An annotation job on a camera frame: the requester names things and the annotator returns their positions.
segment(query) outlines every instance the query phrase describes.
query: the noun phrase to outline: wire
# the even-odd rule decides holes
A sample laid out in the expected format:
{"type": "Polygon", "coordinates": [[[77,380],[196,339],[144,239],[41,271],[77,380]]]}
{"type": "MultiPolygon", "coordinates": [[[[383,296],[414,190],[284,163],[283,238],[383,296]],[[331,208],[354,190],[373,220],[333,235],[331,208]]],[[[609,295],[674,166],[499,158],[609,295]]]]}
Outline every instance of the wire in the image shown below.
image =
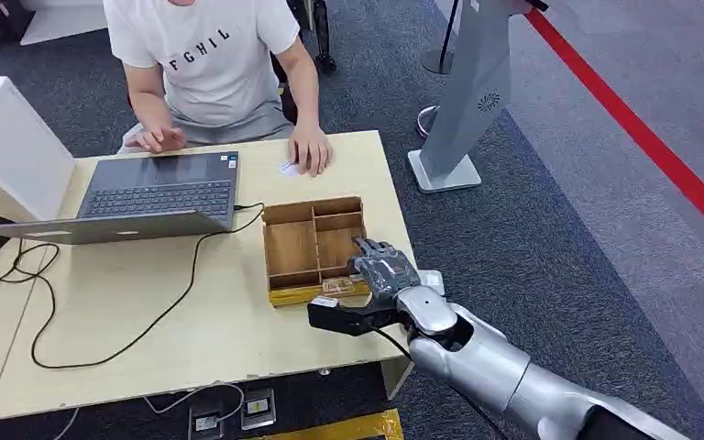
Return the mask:
{"type": "Polygon", "coordinates": [[[401,351],[401,353],[403,353],[403,355],[406,356],[406,358],[408,358],[409,360],[412,360],[412,355],[410,355],[409,352],[406,351],[406,348],[403,348],[403,346],[401,344],[398,344],[398,341],[393,339],[392,336],[384,333],[381,329],[376,328],[376,327],[373,327],[373,331],[380,334],[382,337],[384,337],[388,341],[390,341],[390,343],[393,344],[394,346],[396,346],[401,351]]]}
{"type": "Polygon", "coordinates": [[[474,403],[467,395],[463,394],[462,392],[457,390],[457,388],[455,388],[455,387],[450,386],[449,388],[451,388],[452,391],[456,392],[458,396],[462,397],[463,400],[466,401],[466,403],[468,405],[470,405],[470,407],[473,408],[473,410],[478,415],[480,415],[482,419],[484,419],[484,421],[489,425],[489,427],[491,427],[492,430],[495,431],[495,435],[497,435],[498,438],[500,438],[501,440],[508,440],[508,437],[506,437],[506,434],[503,433],[503,431],[499,428],[499,426],[496,425],[495,422],[493,422],[492,419],[487,414],[485,414],[481,410],[481,408],[479,408],[479,406],[476,403],[474,403]]]}
{"type": "Polygon", "coordinates": [[[74,408],[74,413],[71,415],[71,419],[69,419],[69,422],[66,423],[66,427],[63,428],[63,431],[60,431],[60,434],[56,435],[52,440],[61,440],[64,435],[69,431],[69,429],[72,428],[72,425],[74,424],[74,421],[77,420],[77,415],[80,413],[79,408],[74,408]]]}
{"type": "Polygon", "coordinates": [[[263,212],[266,209],[266,205],[263,202],[255,203],[250,206],[242,206],[239,209],[236,209],[237,211],[240,211],[242,209],[248,209],[251,207],[259,206],[260,211],[258,212],[257,215],[255,215],[251,220],[249,220],[246,224],[243,226],[232,229],[230,231],[222,231],[222,232],[214,232],[212,234],[207,234],[205,236],[202,236],[201,238],[198,239],[198,241],[195,243],[195,249],[192,254],[192,267],[191,267],[191,274],[190,274],[190,282],[188,283],[187,288],[184,290],[182,295],[174,301],[174,303],[169,306],[168,309],[166,309],[163,313],[156,318],[152,324],[148,325],[148,327],[141,332],[136,338],[134,338],[131,342],[129,342],[127,345],[125,345],[123,348],[120,348],[117,350],[113,355],[106,357],[104,359],[95,361],[95,362],[84,362],[84,363],[79,363],[79,364],[67,364],[67,365],[50,365],[50,364],[45,364],[44,362],[41,362],[37,358],[37,344],[39,343],[39,340],[41,339],[42,335],[44,332],[47,330],[47,328],[50,326],[50,323],[52,322],[52,319],[55,317],[55,312],[57,309],[57,304],[56,304],[56,298],[55,298],[55,290],[52,288],[52,283],[50,283],[47,278],[43,276],[43,273],[52,265],[52,263],[55,262],[56,259],[58,259],[59,254],[61,253],[61,248],[58,247],[58,245],[52,244],[52,243],[43,243],[36,245],[34,247],[29,247],[28,249],[23,249],[23,239],[20,239],[20,244],[18,247],[17,251],[17,256],[15,257],[15,260],[12,262],[12,267],[4,274],[0,276],[0,281],[1,282],[6,282],[6,283],[11,283],[11,284],[19,284],[22,282],[27,282],[27,281],[33,281],[33,280],[41,280],[47,285],[47,288],[49,290],[49,297],[51,299],[51,307],[49,310],[49,317],[47,318],[47,321],[45,321],[44,325],[41,326],[39,331],[37,332],[36,336],[34,336],[33,341],[31,342],[31,360],[34,362],[39,367],[42,367],[43,369],[78,369],[78,368],[83,368],[83,367],[95,367],[99,366],[102,364],[105,364],[106,362],[109,362],[110,360],[117,358],[118,356],[122,355],[126,351],[128,351],[132,346],[134,346],[138,341],[140,341],[144,336],[149,333],[150,330],[152,330],[155,325],[157,325],[164,317],[166,317],[167,314],[169,314],[174,308],[176,308],[177,305],[179,305],[182,300],[185,299],[185,297],[190,293],[190,290],[193,288],[193,284],[195,283],[195,268],[198,263],[198,250],[201,247],[201,244],[207,239],[211,237],[216,237],[216,236],[221,236],[221,235],[227,235],[227,234],[235,234],[236,232],[242,231],[255,223],[256,220],[260,217],[260,215],[263,214],[263,212]],[[49,261],[42,265],[36,272],[28,272],[25,270],[22,270],[19,267],[20,261],[22,260],[23,257],[25,257],[28,253],[41,249],[41,248],[51,248],[52,250],[55,251],[55,253],[52,255],[52,258],[49,259],[49,261]],[[10,274],[14,272],[19,272],[23,275],[26,275],[25,278],[20,279],[20,280],[8,280],[6,277],[9,276],[10,274]]]}
{"type": "Polygon", "coordinates": [[[184,401],[190,399],[196,392],[203,391],[203,390],[206,390],[206,389],[208,389],[208,388],[212,388],[212,387],[217,386],[217,385],[221,385],[221,386],[224,386],[224,387],[233,388],[234,390],[238,391],[238,394],[239,394],[239,396],[240,396],[240,398],[239,398],[239,400],[238,400],[238,406],[237,406],[233,411],[231,411],[231,412],[229,412],[228,414],[226,414],[226,415],[224,415],[224,416],[222,416],[222,417],[219,417],[219,418],[217,419],[217,422],[222,422],[222,421],[224,421],[224,420],[230,418],[232,415],[238,413],[238,410],[240,410],[241,407],[244,405],[244,391],[241,390],[238,386],[236,386],[236,385],[234,385],[234,384],[232,384],[232,383],[221,383],[219,380],[215,380],[214,382],[210,383],[209,385],[205,385],[205,386],[203,386],[203,387],[201,387],[201,388],[198,388],[198,389],[196,389],[196,390],[190,391],[187,395],[182,396],[181,399],[178,399],[177,401],[175,401],[175,402],[172,403],[171,405],[169,405],[169,406],[163,408],[162,410],[159,410],[159,409],[155,408],[155,406],[152,404],[151,401],[149,401],[148,398],[144,397],[143,399],[144,399],[144,402],[146,402],[147,405],[149,406],[150,410],[152,410],[155,414],[160,415],[160,414],[163,414],[163,413],[167,413],[168,411],[172,410],[174,407],[176,407],[176,406],[179,405],[180,403],[182,403],[182,402],[184,402],[184,401]]]}
{"type": "MultiPolygon", "coordinates": [[[[398,341],[393,339],[392,336],[384,333],[381,329],[378,329],[375,327],[371,328],[371,330],[373,330],[374,332],[378,333],[379,335],[383,336],[385,339],[390,341],[394,346],[396,346],[401,351],[401,353],[403,353],[404,356],[406,356],[409,360],[412,360],[412,356],[409,354],[409,352],[406,351],[406,349],[403,348],[403,346],[401,344],[399,344],[398,341]]],[[[457,390],[455,387],[453,387],[451,385],[449,386],[449,388],[451,388],[452,391],[456,392],[458,396],[462,397],[463,400],[466,401],[466,403],[468,405],[470,405],[470,407],[473,408],[473,410],[478,415],[480,415],[482,419],[484,419],[484,421],[492,428],[492,430],[495,431],[495,434],[501,440],[508,440],[508,437],[506,437],[506,434],[503,433],[503,431],[498,427],[498,425],[496,425],[495,422],[493,422],[492,419],[490,419],[490,417],[487,414],[485,414],[481,410],[481,408],[479,408],[479,406],[476,403],[474,403],[467,395],[463,394],[462,392],[460,392],[459,390],[457,390]]]]}
{"type": "Polygon", "coordinates": [[[34,337],[34,340],[31,343],[31,360],[33,360],[34,364],[36,364],[44,369],[79,369],[79,368],[84,368],[84,367],[96,367],[99,365],[103,365],[106,362],[109,362],[110,360],[117,358],[118,356],[120,356],[123,353],[125,353],[126,351],[128,351],[132,346],[134,346],[138,341],[140,341],[144,336],[146,336],[147,333],[149,333],[155,327],[155,325],[158,325],[158,323],[164,317],[166,317],[167,314],[169,314],[172,310],[174,310],[182,302],[182,300],[184,300],[185,297],[187,297],[188,293],[190,293],[190,290],[193,288],[193,285],[195,284],[195,268],[198,265],[198,250],[201,248],[201,244],[207,238],[217,237],[217,236],[227,235],[227,234],[235,234],[236,232],[239,232],[241,230],[246,229],[247,227],[249,227],[250,225],[255,223],[255,221],[260,217],[261,214],[263,214],[263,211],[265,211],[265,209],[266,209],[266,205],[264,203],[255,203],[252,206],[260,206],[260,212],[257,215],[255,215],[245,225],[243,225],[237,229],[232,229],[230,231],[213,232],[212,234],[206,234],[205,236],[202,236],[201,238],[199,238],[198,241],[195,242],[195,250],[192,253],[192,266],[190,269],[190,282],[188,283],[187,288],[184,290],[182,295],[180,295],[180,297],[177,298],[177,300],[174,301],[174,303],[172,305],[170,305],[168,309],[166,309],[163,313],[161,313],[160,316],[158,316],[154,321],[152,321],[152,324],[148,325],[147,328],[144,329],[143,332],[141,332],[138,336],[136,336],[126,346],[117,350],[113,355],[110,355],[109,357],[106,357],[101,360],[97,360],[95,362],[83,362],[83,363],[79,363],[79,364],[66,364],[66,365],[50,365],[50,364],[45,364],[37,359],[37,356],[36,356],[37,343],[39,342],[39,339],[41,338],[42,334],[44,334],[45,330],[47,330],[47,327],[50,325],[52,318],[55,316],[55,310],[56,310],[55,291],[52,289],[52,284],[50,284],[50,282],[47,281],[47,279],[44,278],[43,276],[38,275],[37,278],[39,278],[40,280],[44,281],[45,284],[47,284],[47,287],[49,289],[49,295],[52,299],[52,307],[50,309],[49,317],[47,318],[47,321],[44,323],[44,325],[41,327],[41,329],[39,329],[37,335],[34,337]]]}

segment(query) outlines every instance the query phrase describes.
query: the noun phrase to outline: laptop keyboard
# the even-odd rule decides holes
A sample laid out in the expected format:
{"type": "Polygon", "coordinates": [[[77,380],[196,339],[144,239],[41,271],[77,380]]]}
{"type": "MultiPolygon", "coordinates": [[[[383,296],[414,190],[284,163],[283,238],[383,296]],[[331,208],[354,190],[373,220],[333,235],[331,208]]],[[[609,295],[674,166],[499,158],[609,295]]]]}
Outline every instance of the laptop keyboard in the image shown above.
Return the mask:
{"type": "Polygon", "coordinates": [[[191,209],[209,216],[226,215],[230,189],[230,181],[206,181],[93,191],[84,216],[138,215],[191,209]]]}

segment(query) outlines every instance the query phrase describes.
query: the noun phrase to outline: red tape on floor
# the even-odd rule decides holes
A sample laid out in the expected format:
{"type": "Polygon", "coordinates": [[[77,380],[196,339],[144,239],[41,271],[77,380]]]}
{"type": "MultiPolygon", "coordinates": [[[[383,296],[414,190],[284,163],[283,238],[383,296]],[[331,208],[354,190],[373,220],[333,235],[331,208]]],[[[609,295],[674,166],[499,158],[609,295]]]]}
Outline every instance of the red tape on floor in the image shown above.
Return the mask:
{"type": "Polygon", "coordinates": [[[704,182],[617,95],[537,9],[526,15],[568,68],[632,140],[704,215],[704,182]]]}

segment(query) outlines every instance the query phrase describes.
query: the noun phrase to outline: wooden box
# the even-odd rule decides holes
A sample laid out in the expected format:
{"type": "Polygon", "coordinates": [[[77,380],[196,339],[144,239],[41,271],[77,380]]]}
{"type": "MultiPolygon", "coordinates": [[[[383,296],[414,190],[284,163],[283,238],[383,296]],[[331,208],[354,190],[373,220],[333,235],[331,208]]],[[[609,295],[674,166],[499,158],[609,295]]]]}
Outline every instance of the wooden box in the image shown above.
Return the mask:
{"type": "Polygon", "coordinates": [[[359,197],[267,206],[263,236],[269,300],[275,307],[308,303],[315,296],[368,295],[347,267],[359,255],[352,237],[365,237],[359,197]]]}

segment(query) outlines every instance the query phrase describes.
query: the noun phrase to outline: laptop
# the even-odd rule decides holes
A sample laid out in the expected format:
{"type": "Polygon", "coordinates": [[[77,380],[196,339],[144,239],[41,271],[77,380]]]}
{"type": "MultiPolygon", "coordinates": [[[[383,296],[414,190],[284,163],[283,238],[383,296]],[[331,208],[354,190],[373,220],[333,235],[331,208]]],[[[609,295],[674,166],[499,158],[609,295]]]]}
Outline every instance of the laptop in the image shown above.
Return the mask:
{"type": "Polygon", "coordinates": [[[238,153],[101,160],[75,219],[0,225],[1,237],[81,245],[230,230],[238,153]]]}

